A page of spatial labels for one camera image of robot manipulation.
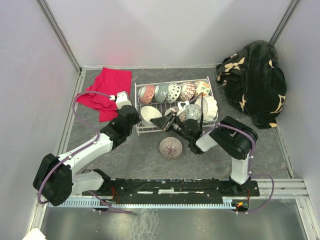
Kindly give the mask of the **plain white bowl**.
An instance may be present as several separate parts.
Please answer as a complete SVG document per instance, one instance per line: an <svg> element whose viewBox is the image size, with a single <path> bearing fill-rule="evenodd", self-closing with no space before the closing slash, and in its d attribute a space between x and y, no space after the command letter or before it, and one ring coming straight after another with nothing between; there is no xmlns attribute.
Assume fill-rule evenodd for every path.
<svg viewBox="0 0 320 240"><path fill-rule="evenodd" d="M150 119L161 118L162 114L159 110L152 106L144 106L140 110L141 123L145 127L155 127Z"/></svg>

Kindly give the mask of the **dark scalloped floral bowl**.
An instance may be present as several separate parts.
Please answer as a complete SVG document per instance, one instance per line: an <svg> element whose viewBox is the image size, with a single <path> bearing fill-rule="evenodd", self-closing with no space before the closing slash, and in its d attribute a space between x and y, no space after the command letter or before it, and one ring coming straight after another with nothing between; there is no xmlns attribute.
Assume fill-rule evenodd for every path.
<svg viewBox="0 0 320 240"><path fill-rule="evenodd" d="M145 86L142 86L138 90L139 102L143 105L149 104L152 101L154 94L155 94L154 85L147 84Z"/></svg>

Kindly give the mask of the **cream scalloped bowl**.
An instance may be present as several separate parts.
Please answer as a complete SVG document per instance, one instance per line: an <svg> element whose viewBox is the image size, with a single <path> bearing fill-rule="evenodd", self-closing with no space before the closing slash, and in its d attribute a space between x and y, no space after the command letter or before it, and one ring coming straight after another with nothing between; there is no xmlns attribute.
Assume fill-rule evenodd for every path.
<svg viewBox="0 0 320 240"><path fill-rule="evenodd" d="M213 96L206 95L204 97L199 97L195 104L201 106L201 101L203 106L203 120L212 121L216 118L218 112L217 101Z"/></svg>

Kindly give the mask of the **white wire dish rack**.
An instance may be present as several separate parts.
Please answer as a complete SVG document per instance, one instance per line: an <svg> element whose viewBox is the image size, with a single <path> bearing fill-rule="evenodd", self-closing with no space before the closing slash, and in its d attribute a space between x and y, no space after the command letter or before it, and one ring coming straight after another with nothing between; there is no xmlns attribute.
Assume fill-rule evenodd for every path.
<svg viewBox="0 0 320 240"><path fill-rule="evenodd" d="M163 84L170 84L170 83L177 83L177 84L182 84L185 82L198 82L198 81L203 81L206 84L209 85L209 96L214 96L213 94L213 90L212 90L212 86L211 86L211 82L210 82L210 78L207 76L206 78L202 78L202 79L190 79L190 80L179 80L179 81L167 81L167 82L163 82ZM140 113L141 112L141 108L144 106L151 106L156 108L158 111L160 111L160 113L162 115L165 114L165 112L169 109L172 108L174 106L178 106L178 103L180 102L179 99L177 99L175 102L173 103L168 103L166 101L164 101L163 103L157 103L155 102L153 99L151 100L151 102L149 104L142 104L140 102L139 96L138 96L138 92L140 90L140 88L144 87L148 85L148 83L143 83L143 84L137 84L136 82L134 83L134 90L135 90L135 108L137 109L137 111ZM203 124L202 124L202 128L204 130L207 130L209 127L212 127L218 120L219 114L218 112L216 113L216 116L212 119L212 120L204 120ZM155 132L161 132L162 130L159 127L156 127L155 125L153 126L145 126L143 125L142 122L138 123L135 125L136 128L136 132L138 135L140 134L146 134L146 133L155 133Z"/></svg>

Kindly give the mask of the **red lattice pattern bowl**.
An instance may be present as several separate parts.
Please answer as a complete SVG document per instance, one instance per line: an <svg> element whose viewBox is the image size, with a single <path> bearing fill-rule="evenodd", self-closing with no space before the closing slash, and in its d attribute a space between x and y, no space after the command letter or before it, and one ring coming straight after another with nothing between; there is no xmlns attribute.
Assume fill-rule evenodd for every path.
<svg viewBox="0 0 320 240"><path fill-rule="evenodd" d="M192 97L195 95L197 86L193 82L183 82L180 84L181 92L179 95L179 98L181 101L189 101L192 99Z"/></svg>

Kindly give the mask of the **blue triangle pattern bowl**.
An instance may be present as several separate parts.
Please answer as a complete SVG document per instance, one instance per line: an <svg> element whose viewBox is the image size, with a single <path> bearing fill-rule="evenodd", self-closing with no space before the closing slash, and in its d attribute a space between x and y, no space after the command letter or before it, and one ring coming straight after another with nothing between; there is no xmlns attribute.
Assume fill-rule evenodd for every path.
<svg viewBox="0 0 320 240"><path fill-rule="evenodd" d="M169 85L167 83L160 83L155 86L154 100L156 103L163 103L169 92Z"/></svg>

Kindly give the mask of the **black diamond pattern bowl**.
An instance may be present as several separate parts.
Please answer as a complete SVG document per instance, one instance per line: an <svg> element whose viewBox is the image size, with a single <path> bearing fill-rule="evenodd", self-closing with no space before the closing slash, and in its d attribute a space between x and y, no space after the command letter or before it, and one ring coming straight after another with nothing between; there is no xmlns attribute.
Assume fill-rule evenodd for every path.
<svg viewBox="0 0 320 240"><path fill-rule="evenodd" d="M181 88L180 84L178 84L178 83L170 83L168 85L168 94L167 94L165 100L169 104L175 102L179 98L179 96L181 94L181 90L182 90L182 88Z"/></svg>

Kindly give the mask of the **orange flower leaf bowl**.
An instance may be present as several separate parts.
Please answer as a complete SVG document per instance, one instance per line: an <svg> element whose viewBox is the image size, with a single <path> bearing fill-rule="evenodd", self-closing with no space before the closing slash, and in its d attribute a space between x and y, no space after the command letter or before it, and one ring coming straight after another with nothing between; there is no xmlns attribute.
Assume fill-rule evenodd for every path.
<svg viewBox="0 0 320 240"><path fill-rule="evenodd" d="M210 94L211 89L209 86L209 83L207 81L199 80L195 82L196 90L195 90L195 96L203 93L203 96L207 96Z"/></svg>

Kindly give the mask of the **red geometric pattern bowl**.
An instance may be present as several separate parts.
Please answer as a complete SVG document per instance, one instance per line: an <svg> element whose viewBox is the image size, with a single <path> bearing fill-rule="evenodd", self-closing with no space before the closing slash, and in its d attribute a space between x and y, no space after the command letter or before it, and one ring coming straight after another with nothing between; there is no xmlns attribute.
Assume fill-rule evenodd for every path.
<svg viewBox="0 0 320 240"><path fill-rule="evenodd" d="M196 120L200 121L201 119L201 107L197 104L189 104L185 107L186 113L185 113L185 120Z"/></svg>

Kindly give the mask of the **brown square pattern bowl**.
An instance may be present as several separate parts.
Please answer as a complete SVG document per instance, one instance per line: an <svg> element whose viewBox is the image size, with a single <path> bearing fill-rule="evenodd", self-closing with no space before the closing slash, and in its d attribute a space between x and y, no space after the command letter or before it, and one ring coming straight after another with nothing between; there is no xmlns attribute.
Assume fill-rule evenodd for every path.
<svg viewBox="0 0 320 240"><path fill-rule="evenodd" d="M178 106L170 107L165 111L164 115L166 116L171 112L174 112L177 114L179 112L179 107ZM183 123L186 120L186 113L181 114L178 118Z"/></svg>

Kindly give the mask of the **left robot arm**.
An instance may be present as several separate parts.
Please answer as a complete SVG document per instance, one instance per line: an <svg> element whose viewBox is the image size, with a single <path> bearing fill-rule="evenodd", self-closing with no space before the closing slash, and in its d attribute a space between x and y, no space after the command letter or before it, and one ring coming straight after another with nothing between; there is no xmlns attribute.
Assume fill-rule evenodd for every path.
<svg viewBox="0 0 320 240"><path fill-rule="evenodd" d="M89 141L58 156L47 154L42 159L32 184L38 191L38 203L59 206L70 195L86 191L106 195L111 189L111 183L105 179L106 174L97 171L78 172L97 157L124 143L131 135L133 126L140 120L134 106L124 105L118 110L117 117Z"/></svg>

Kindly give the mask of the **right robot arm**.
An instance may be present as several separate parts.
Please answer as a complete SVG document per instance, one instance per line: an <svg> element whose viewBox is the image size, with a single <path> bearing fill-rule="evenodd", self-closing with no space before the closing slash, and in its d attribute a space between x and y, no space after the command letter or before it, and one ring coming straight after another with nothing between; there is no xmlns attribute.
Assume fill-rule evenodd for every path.
<svg viewBox="0 0 320 240"><path fill-rule="evenodd" d="M258 134L252 128L228 115L206 133L203 132L201 121L186 119L181 122L175 112L152 118L150 122L164 132L173 131L184 138L188 148L196 155L220 146L231 157L231 193L240 196L247 191L247 182L251 178L249 159L258 140Z"/></svg>

